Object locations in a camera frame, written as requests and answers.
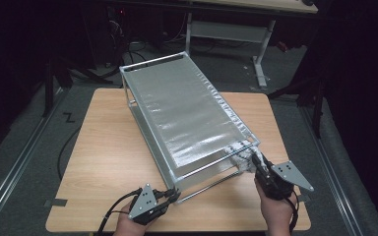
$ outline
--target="human hand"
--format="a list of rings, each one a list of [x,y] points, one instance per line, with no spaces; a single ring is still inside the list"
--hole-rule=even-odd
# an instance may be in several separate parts
[[[148,223],[147,225],[142,225],[134,222],[128,218],[127,213],[130,212],[131,203],[124,206],[119,213],[118,223],[116,224],[116,230],[113,236],[143,236],[146,233],[146,230],[156,221]]]
[[[286,200],[277,201],[266,197],[265,192],[256,178],[254,179],[254,182],[261,199],[261,210],[268,225],[269,235],[290,235],[289,224],[293,214],[293,209],[290,204]],[[295,195],[291,194],[289,199],[296,206],[297,199]]]

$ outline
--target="light wood surface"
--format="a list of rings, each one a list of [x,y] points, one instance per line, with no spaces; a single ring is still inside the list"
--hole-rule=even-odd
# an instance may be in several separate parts
[[[318,12],[318,8],[315,5],[306,6],[301,0],[192,0],[192,2],[224,4],[297,13],[315,14]]]
[[[259,93],[223,92],[222,95],[259,138],[259,148],[265,156],[274,164],[287,161],[268,98]],[[253,179],[253,173],[243,173],[181,205],[171,205],[150,231],[266,230]],[[116,200],[146,183],[165,190],[127,107],[124,90],[97,89],[56,196],[67,200],[67,204],[52,207],[46,228],[51,232],[96,232]],[[118,208],[129,201],[125,200]],[[116,219],[117,213],[113,213],[105,231],[115,229]],[[309,227],[309,216],[301,204],[295,230]]]

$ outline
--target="person's left hand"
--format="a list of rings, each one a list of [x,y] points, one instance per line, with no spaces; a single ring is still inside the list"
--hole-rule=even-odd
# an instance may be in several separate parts
[[[130,212],[130,205],[131,203],[128,203],[121,211]],[[153,220],[147,225],[142,225],[129,219],[128,214],[122,212],[119,213],[118,223],[116,224],[116,230],[113,236],[143,236],[146,230],[156,221]]]

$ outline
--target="gray carpet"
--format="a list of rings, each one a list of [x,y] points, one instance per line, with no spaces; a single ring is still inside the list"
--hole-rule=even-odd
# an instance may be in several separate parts
[[[174,48],[165,47],[163,50],[147,46],[139,53],[149,60],[183,50],[181,45],[172,46]],[[269,78],[268,88],[260,89],[248,55],[254,52],[251,49],[254,46],[253,44],[236,48],[216,46],[211,49],[201,45],[193,48],[191,56],[220,91],[269,93],[289,83],[306,51],[306,48],[297,48],[283,53],[275,47],[268,48],[263,60],[263,68]],[[131,63],[130,55],[124,55],[124,59],[127,63]],[[143,58],[134,54],[133,60],[137,62]],[[104,73],[106,70],[108,69],[100,68],[97,72]],[[111,87],[120,87],[119,75],[110,79],[114,81]],[[58,156],[61,153],[59,166],[63,173],[77,137],[75,132],[84,120],[93,92],[99,87],[102,85],[75,79],[73,87],[63,92],[65,97],[60,100],[36,143],[21,178],[0,210],[0,235],[88,235],[47,232],[45,221],[50,208],[45,204],[55,197],[60,183],[57,171]],[[292,95],[284,95],[272,100],[272,108],[290,159],[316,189],[313,193],[306,193],[306,206],[312,227],[307,231],[294,232],[293,235],[378,235],[378,214],[375,206],[368,198],[349,162],[327,104],[324,104],[321,123],[322,139],[316,141],[306,121],[308,108],[297,107],[293,98]],[[43,104],[42,88],[29,107],[14,122],[11,132],[0,146],[0,185],[39,124]],[[327,173],[326,163],[321,158],[321,147],[335,169],[336,176],[341,180],[342,190],[358,220],[360,232],[352,232],[347,226],[347,218],[336,199],[335,189],[330,184],[332,176]]]

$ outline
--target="person's right hand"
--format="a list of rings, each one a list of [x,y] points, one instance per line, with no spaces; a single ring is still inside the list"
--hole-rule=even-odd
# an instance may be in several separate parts
[[[273,200],[266,197],[262,187],[257,179],[254,179],[256,183],[257,192],[261,199],[261,210],[263,217],[268,225],[268,231],[270,236],[288,236],[289,224],[293,214],[293,209],[286,200]],[[297,199],[294,194],[290,195],[289,199],[296,206]]]

